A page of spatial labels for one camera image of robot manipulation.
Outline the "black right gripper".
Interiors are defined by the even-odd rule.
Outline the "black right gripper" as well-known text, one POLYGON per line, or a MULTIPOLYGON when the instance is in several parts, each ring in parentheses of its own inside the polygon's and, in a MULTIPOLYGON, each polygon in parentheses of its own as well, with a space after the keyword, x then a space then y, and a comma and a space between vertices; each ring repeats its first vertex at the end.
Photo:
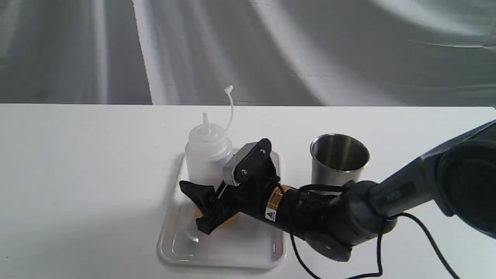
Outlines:
POLYGON ((337 262, 347 262, 352 246, 331 231, 332 201, 343 192, 333 185, 305 185, 293 188, 280 183, 276 175, 250 178, 238 186, 214 186, 180 181, 179 188, 200 210, 198 231, 210 235, 223 223, 243 213, 306 242, 315 252, 337 262))

